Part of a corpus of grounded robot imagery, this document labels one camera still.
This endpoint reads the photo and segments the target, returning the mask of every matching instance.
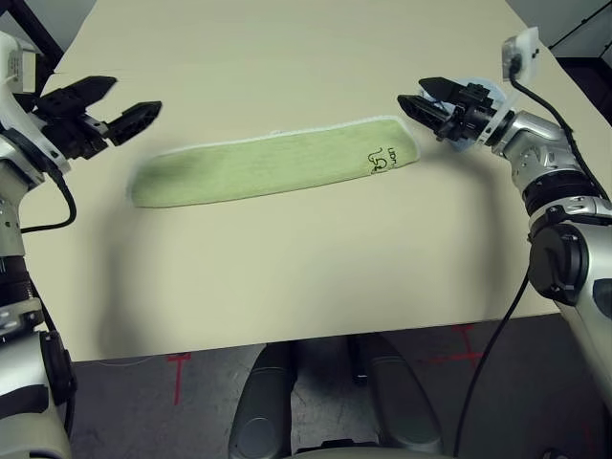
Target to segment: green cloth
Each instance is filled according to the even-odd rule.
[[[403,123],[380,117],[158,156],[136,171],[130,192],[142,208],[208,204],[357,179],[418,159]]]

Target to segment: white table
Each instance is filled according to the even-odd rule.
[[[132,142],[73,162],[76,223],[26,237],[74,359],[501,317],[529,251],[510,166],[454,153],[416,122],[422,159],[380,176],[157,210],[131,208],[125,187],[138,161],[170,148],[399,115],[395,97],[421,77],[501,83],[501,43],[524,27],[501,0],[98,0],[48,89],[108,75],[120,82],[93,116],[164,108]],[[610,189],[612,131],[541,51],[532,87]],[[23,225],[64,206],[47,183],[24,201]],[[530,287],[516,315],[555,310]]]

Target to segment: black cable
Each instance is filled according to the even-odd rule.
[[[534,100],[535,102],[539,103],[542,107],[548,110],[551,115],[553,115],[558,125],[563,130],[563,133],[565,134],[565,137],[567,138],[567,141],[570,144],[570,148],[572,149],[572,153],[576,157],[576,162],[579,164],[580,168],[582,169],[582,172],[584,172],[584,175],[588,177],[588,179],[591,181],[600,196],[606,201],[609,201],[605,189],[603,189],[603,186],[601,186],[600,182],[597,180],[597,178],[595,178],[593,172],[591,172],[591,169],[589,169],[589,166],[586,165],[586,162],[582,158],[582,155],[578,150],[578,146],[576,145],[576,141],[574,140],[574,136],[572,135],[572,128],[567,124],[567,122],[565,122],[561,114],[557,111],[555,107],[553,107],[553,105],[551,105],[546,100],[538,96],[536,93],[530,91],[525,86],[516,81],[517,68],[520,69],[519,61],[513,62],[510,68],[510,83],[512,84],[512,86],[524,95],[526,95],[531,100]]]
[[[516,306],[518,306],[518,302],[520,301],[520,298],[523,296],[523,293],[525,292],[525,288],[527,287],[528,282],[529,282],[529,278],[527,276],[527,273],[525,273],[525,276],[523,277],[523,281],[520,284],[520,287],[518,288],[518,292],[516,292],[516,296],[514,297],[513,303],[510,305],[510,308],[506,312],[506,315],[501,319],[501,321],[497,325],[497,328],[495,329],[493,335],[491,336],[491,339],[489,339],[489,342],[487,343],[487,347],[485,348],[485,352],[483,352],[482,357],[480,358],[480,362],[478,362],[478,365],[476,366],[476,370],[474,371],[474,374],[471,377],[470,386],[468,387],[468,392],[466,393],[466,398],[463,401],[463,407],[461,408],[461,414],[459,415],[459,424],[457,425],[457,432],[455,434],[455,445],[452,450],[453,457],[459,456],[459,448],[461,447],[461,435],[463,434],[463,426],[466,422],[466,417],[468,416],[468,409],[470,408],[471,396],[473,395],[474,388],[476,387],[476,383],[478,382],[478,378],[480,377],[480,373],[482,373],[482,369],[484,368],[485,363],[487,362],[487,359],[489,358],[489,355],[491,354],[491,350],[495,346],[495,342],[497,341],[502,330],[508,323],[508,320],[510,320],[510,316],[513,314],[514,310],[516,309]]]
[[[49,310],[47,309],[47,306],[45,306],[45,302],[42,300],[42,297],[40,297],[40,293],[36,289],[36,286],[34,285],[34,281],[32,280],[32,277],[30,277],[30,285],[32,285],[33,295],[36,298],[38,298],[38,300],[40,301],[40,306],[42,309],[42,316],[44,317],[47,328],[49,329],[50,332],[56,332],[57,328],[55,327],[54,320],[51,318],[51,315],[49,314]]]
[[[61,191],[61,194],[64,196],[64,199],[66,200],[66,204],[68,205],[69,210],[68,218],[61,223],[55,223],[52,225],[40,225],[37,227],[23,228],[21,230],[22,234],[26,234],[28,232],[57,230],[58,228],[64,228],[73,223],[77,218],[77,203],[75,203],[75,198],[73,197],[72,193],[70,192],[70,189],[66,185],[66,182],[64,181],[61,172],[59,172],[59,170],[54,170],[49,172],[49,176],[55,182],[55,184]]]

